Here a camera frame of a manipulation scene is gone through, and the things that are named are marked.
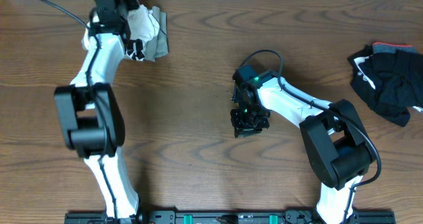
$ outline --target table surface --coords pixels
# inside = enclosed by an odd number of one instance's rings
[[[87,20],[93,0],[53,0]],[[423,0],[140,0],[168,13],[170,54],[123,61],[114,92],[126,125],[128,175],[143,205],[178,209],[313,207],[320,182],[299,130],[279,116],[235,139],[231,76],[260,49],[279,51],[284,77],[318,98],[352,102],[383,162],[358,189],[359,209],[392,209],[423,222],[423,114],[405,128],[372,112],[349,85],[346,58],[375,41],[423,50]],[[83,28],[35,0],[0,5],[0,216],[63,223],[69,210],[102,210],[91,171],[61,136],[54,89],[86,52]],[[251,64],[278,68],[272,54]],[[371,165],[370,177],[375,172]]]

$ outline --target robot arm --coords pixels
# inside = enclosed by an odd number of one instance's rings
[[[95,14],[96,20],[90,23],[90,46],[83,66],[70,86],[58,87],[54,96],[65,143],[77,150],[95,175],[106,201],[107,217],[130,219],[137,214],[139,198],[126,171],[124,121],[111,84],[131,34],[128,12],[137,10],[139,4],[137,0],[95,1],[91,18]],[[94,117],[77,114],[93,108],[97,113]]]
[[[263,128],[269,128],[267,118],[270,111],[300,128],[310,165],[322,182],[317,213],[328,224],[341,223],[350,188],[362,179],[373,157],[363,138],[350,130],[348,124],[304,103],[286,90],[351,118],[364,130],[354,107],[346,100],[337,103],[319,100],[291,86],[283,77],[280,78],[285,87],[282,90],[275,72],[257,75],[248,65],[238,69],[233,79],[236,84],[233,101],[239,104],[239,109],[231,111],[235,137],[257,134]],[[330,135],[341,131],[344,137],[332,142]],[[351,214],[352,202],[348,216]]]

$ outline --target green connector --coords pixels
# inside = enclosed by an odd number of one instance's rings
[[[184,216],[184,224],[192,224],[192,215]]]
[[[270,215],[269,216],[269,224],[278,224],[278,216],[277,215]]]

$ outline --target black fabric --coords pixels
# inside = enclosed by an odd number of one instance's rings
[[[141,60],[142,58],[144,58],[145,55],[143,54],[142,50],[143,42],[141,41],[141,39],[128,40],[126,54],[131,57],[132,60]]]
[[[370,56],[360,64],[362,72],[372,80],[373,89],[358,69],[354,59]],[[423,105],[423,56],[398,50],[371,54],[366,47],[348,58],[353,67],[351,86],[370,109],[386,120],[406,126],[410,120],[408,106]]]

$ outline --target red trim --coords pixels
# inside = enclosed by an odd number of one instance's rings
[[[412,47],[411,45],[395,45],[395,44],[389,44],[389,43],[384,43],[384,42],[375,42],[373,43],[374,45],[387,45],[387,46],[396,46],[396,47]]]

